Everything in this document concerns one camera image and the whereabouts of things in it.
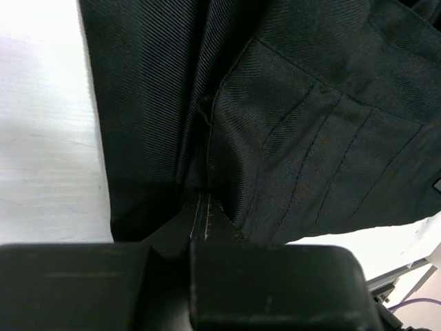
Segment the dark twill fabric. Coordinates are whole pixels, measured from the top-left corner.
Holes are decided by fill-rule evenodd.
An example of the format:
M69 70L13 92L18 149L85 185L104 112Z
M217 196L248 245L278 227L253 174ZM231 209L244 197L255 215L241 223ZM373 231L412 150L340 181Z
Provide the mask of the dark twill fabric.
M438 0L80 0L112 234L191 192L286 243L441 210Z

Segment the pocket seam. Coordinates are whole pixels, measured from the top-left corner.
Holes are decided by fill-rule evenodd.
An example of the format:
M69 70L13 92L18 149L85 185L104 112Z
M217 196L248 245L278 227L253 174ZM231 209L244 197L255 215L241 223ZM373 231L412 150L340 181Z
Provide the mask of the pocket seam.
M324 197L323 200L322 200L322 203L321 203L321 205L320 205L320 209L318 210L317 217L316 217L316 220L314 221L314 224L317 224L317 221L318 221L318 219L320 218L320 213L322 212L323 206L324 206L325 201L326 201L326 199L327 199L327 197L328 197L329 191L330 191L330 189L331 189L331 185L332 185L332 183L334 182L334 179L336 178L336 175L337 175L338 171L340 170L340 167L341 167L341 165L343 164L343 161L346 159L346 155L347 155L349 149L351 148L352 144L353 144L354 141L356 140L356 137L358 136L358 133L360 133L360 131L361 131L361 129L363 128L363 126L365 126L365 124L366 124L367 120L369 119L369 117L371 117L372 112L373 112L373 109L374 109L374 108L371 108L371 111L370 111L369 114L366 116L366 119L363 121L363 123L361 124L361 126L358 128L358 130L357 130L357 132L355 133L355 135L353 136L351 142L350 142L349 145L347 146L347 148L346 148L346 150L345 150L345 153L343 154L343 157L342 157L342 159L340 160L340 163L338 164L338 167L337 167L336 171L334 172L334 175L332 176L331 181L329 182L328 188L327 188L326 193L325 193L325 197Z
M306 160L307 160L307 158L308 158L308 156L309 156L309 152L311 152L312 146L313 146L314 143L316 142L316 139L317 139L318 133L321 131L322 127L324 126L324 124L325 124L326 121L328 120L328 117L329 117L329 116L334 112L334 110L337 108L338 104L340 103L340 100L342 99L343 94L344 94L343 92L340 92L340 96L338 97L336 104L335 104L334 107L331 109L331 111L329 111L329 112L327 113L327 115L325 116L325 118L322 120L322 123L319 125L319 127L318 127L318 129L317 129L317 131L316 131L316 134L314 135L314 138L312 139L311 143L309 144L309 146L308 146L308 148L307 148L307 150L306 150L306 153L305 153L305 155L304 155L304 157L303 157L303 160L302 160L302 164L300 165L300 168L299 168L298 173L297 173L297 176L296 176L296 182L295 182L295 184L294 184L294 189L292 190L291 199L290 199L290 201L289 201L288 208L285 210L285 213L284 213L284 215L282 216L282 219L278 222L278 226L277 226L277 228L276 228L276 231L275 231L274 234L273 234L273 239L274 239L274 237L276 236L277 230L278 230L279 227L282 225L283 221L285 220L286 216L288 215L289 210L291 209L292 201L294 200L294 195L295 195L296 190L297 190L298 181L299 181L300 176L301 176L302 171L303 171L303 166L305 165L305 162L306 162Z
M392 164L392 162L395 161L395 159L398 157L398 155L400 155L401 152L416 138L416 136L418 136L418 134L421 132L422 128L423 128L423 126L420 126L420 128L417 130L417 132L400 148L400 150L397 152L397 154L395 154L393 156L393 158L387 163L386 167L384 167L384 170L381 172L380 176L378 176L378 178L375 180L375 182L373 183L373 185L371 186L369 191L367 191L367 193L365 194L365 196L361 200L360 204L357 206L356 210L351 214L351 216L349 217L349 220L352 219L354 217L354 215L357 213L357 211L361 208L363 202L365 202L365 199L369 196L369 194L371 193L373 188L377 186L377 183L380 181L381 177L386 172L386 170L389 169L389 166Z
M207 164L206 164L206 167L207 167L207 184L208 184L208 187L210 187L211 184L212 184L212 180L211 180L212 176L211 176L210 167L209 167L209 156L210 156L210 151L211 151L211 146L212 146L213 127L214 127L215 120L216 120L216 117L214 116L214 108L216 108L216 105L217 105L218 100L219 100L219 94L223 90L223 84L229 78L229 76L231 75L232 71L236 68L236 66L238 65L239 61L242 59L244 53L247 51L249 45L251 44L251 42L253 40L254 40L254 38L250 38L248 40L248 42L245 44L245 47L239 53L239 55L237 56L237 59L233 62L232 66L229 68L229 70L227 71L227 73L223 77L222 81L219 84L219 88L216 91L216 94L214 95L213 104L212 104L212 111L211 111L212 124L211 124L210 129L209 129L208 146L207 146Z
M414 119L410 119L410 118L404 117L404 116L402 116L400 114L396 114L396 113L393 113L393 112L388 112L387 110L379 108L378 106L375 106L375 105L373 105L373 104L371 104L369 102L366 102L366 101L362 100L361 98L358 98L358 97L356 97L356 96L354 96L354 95L352 95L352 94L350 94L348 92L342 91L342 89L340 89L338 86L334 86L334 85L328 83L326 81L326 79L323 79L322 77L320 77L320 75L315 74L308 67L306 67L304 65L300 65L300 64L296 63L295 61L293 61L292 59L288 59L283 53L278 51L268 41L266 41L266 40L264 40L262 38L256 38L256 41L261 43L262 45L264 45L266 48L268 48L272 52L274 52L274 54L278 55L280 58L284 59L287 63L290 63L292 66L298 68L299 70L302 70L303 72L305 72L306 74L310 75L312 78L316 79L317 81L321 82L323 85L327 86L328 88L332 88L334 90L337 90L337 91L347 95L348 97L350 97L350 98L352 98L352 99L354 99L354 100L356 100L356 101L358 101L358 102L360 102L360 103L362 103L362 104L364 104L366 106L375 108L375 109L380 110L382 112L385 112L386 114L389 114L391 116L395 116L395 117L398 117L400 119L405 119L406 121L409 121L409 122L412 122L412 123L415 123L415 124L419 124L420 126L423 125L422 122L415 121Z
M306 99L308 98L308 96L311 94L312 90L314 89L314 86L316 86L316 80L314 79L314 82L308 87L307 92L305 93L305 95L302 97L302 99L296 104L294 105L291 110L282 118L280 118L278 120L278 122L276 123L276 125L270 130L269 134L267 135L267 137L265 138L265 140L263 141L262 144L262 148L260 149L260 153L259 153L259 165L257 168L257 173L256 173L256 179L254 180L254 190L253 190L253 197L251 199L251 202L249 203L249 207L247 209L247 212L244 215L244 220L248 217L249 212L251 211L251 208L254 205L254 200L256 199L256 193L257 193L257 183L259 182L259 177L260 177L260 173L262 170L262 158L263 158L263 150L265 149L265 146L268 142L268 140L274 135L277 127L282 124L283 122L286 121L287 117L292 114L293 112L295 112L302 104L305 103Z

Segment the pocket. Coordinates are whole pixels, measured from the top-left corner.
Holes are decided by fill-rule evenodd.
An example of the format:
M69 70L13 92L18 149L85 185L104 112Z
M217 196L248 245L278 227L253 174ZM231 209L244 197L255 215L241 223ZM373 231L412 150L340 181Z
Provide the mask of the pocket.
M258 169L278 149L270 137L282 131L274 128L300 106L314 82L254 39L223 79L212 106L207 169L210 189L236 226L250 220Z
M315 223L322 231L334 221L351 220L392 161L413 140L421 125L373 108L348 145L331 178Z
M295 233L311 237L359 230L349 220L419 129L417 123L341 94L304 154L273 241L290 240Z
M273 128L262 147L254 199L244 227L253 238L271 239L282 223L285 234L292 234L307 221L296 210L308 210L313 188L310 185L314 183L305 183L302 174L310 169L320 132L340 102L339 91L316 81L302 101ZM317 179L322 174L311 175Z

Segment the purple cable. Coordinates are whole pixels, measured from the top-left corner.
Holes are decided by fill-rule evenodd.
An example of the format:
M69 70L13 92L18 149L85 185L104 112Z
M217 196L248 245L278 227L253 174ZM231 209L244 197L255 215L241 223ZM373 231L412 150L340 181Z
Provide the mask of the purple cable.
M395 312L397 309L400 309L400 308L405 307L407 305L411 305L412 303L418 303L418 302L427 302L427 303L434 303L436 305L441 305L441 301L439 301L439 300L430 299L430 298L418 298L418 299L411 299L411 300L407 300L402 303L399 303L398 305L390 307L389 310L391 312Z

